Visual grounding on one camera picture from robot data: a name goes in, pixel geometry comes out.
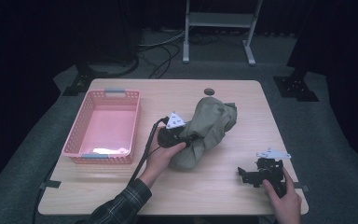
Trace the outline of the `pink plastic basket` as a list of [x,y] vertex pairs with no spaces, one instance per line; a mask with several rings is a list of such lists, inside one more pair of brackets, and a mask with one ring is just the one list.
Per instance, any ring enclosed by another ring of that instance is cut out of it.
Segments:
[[78,164],[131,164],[140,116],[138,90],[90,90],[62,155]]

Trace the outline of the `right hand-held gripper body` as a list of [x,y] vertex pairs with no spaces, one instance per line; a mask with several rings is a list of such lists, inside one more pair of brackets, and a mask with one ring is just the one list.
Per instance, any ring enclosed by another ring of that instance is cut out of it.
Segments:
[[291,155],[269,148],[267,151],[257,152],[256,156],[258,158],[256,162],[258,178],[255,186],[258,188],[264,180],[268,180],[278,197],[283,197],[286,194],[286,188],[282,183],[284,178],[282,160],[290,159]]

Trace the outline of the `person's right hand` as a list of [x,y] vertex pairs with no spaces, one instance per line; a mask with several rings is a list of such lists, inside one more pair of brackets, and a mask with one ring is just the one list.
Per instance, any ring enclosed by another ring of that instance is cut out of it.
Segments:
[[301,224],[302,199],[296,193],[292,177],[285,168],[282,168],[282,171],[285,178],[286,194],[280,198],[267,179],[263,181],[264,189],[279,224]]

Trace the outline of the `olive green garment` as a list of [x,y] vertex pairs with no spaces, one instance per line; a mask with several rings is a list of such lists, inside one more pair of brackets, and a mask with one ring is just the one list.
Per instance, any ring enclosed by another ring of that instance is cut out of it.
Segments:
[[186,123],[180,136],[196,134],[190,147],[175,154],[170,166],[178,170],[192,170],[200,162],[203,154],[216,147],[237,122],[237,107],[234,103],[223,103],[213,97],[202,98],[195,109],[192,120]]

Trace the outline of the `person's left hand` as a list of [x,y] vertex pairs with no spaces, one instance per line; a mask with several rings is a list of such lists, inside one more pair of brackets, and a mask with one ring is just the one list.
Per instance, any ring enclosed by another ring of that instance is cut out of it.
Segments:
[[149,189],[152,188],[158,177],[168,167],[171,158],[179,151],[186,147],[185,143],[179,143],[173,147],[161,147],[158,144],[158,134],[160,129],[157,129],[152,143],[150,145],[151,151],[146,158],[146,166],[144,171],[139,175],[139,179],[142,180]]

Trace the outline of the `white metal stand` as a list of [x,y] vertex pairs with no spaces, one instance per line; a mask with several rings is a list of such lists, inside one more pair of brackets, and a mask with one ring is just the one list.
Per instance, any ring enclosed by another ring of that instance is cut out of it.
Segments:
[[264,0],[256,0],[255,10],[251,14],[228,14],[215,12],[192,12],[190,0],[186,0],[185,37],[183,43],[183,63],[190,62],[189,32],[193,27],[220,27],[220,28],[244,28],[248,29],[247,38],[242,41],[248,64],[256,65],[254,54],[251,50],[251,42],[258,21],[260,9]]

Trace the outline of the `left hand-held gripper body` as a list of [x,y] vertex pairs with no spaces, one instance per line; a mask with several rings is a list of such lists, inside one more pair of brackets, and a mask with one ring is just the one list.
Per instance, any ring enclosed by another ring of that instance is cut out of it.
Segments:
[[165,127],[158,133],[158,144],[168,148],[184,143],[186,139],[181,137],[181,132],[185,129],[186,122],[176,113],[172,112],[165,120]]

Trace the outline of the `black stand base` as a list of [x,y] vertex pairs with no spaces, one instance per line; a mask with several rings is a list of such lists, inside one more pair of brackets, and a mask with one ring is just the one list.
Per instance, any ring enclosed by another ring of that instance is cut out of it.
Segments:
[[92,80],[106,75],[105,72],[97,72],[91,69],[86,62],[77,63],[76,70],[77,75],[73,83],[65,88],[63,96],[77,96],[80,92],[86,92]]
[[316,94],[309,89],[304,77],[307,73],[295,70],[287,77],[274,77],[273,80],[283,98],[296,98],[299,102],[318,102]]

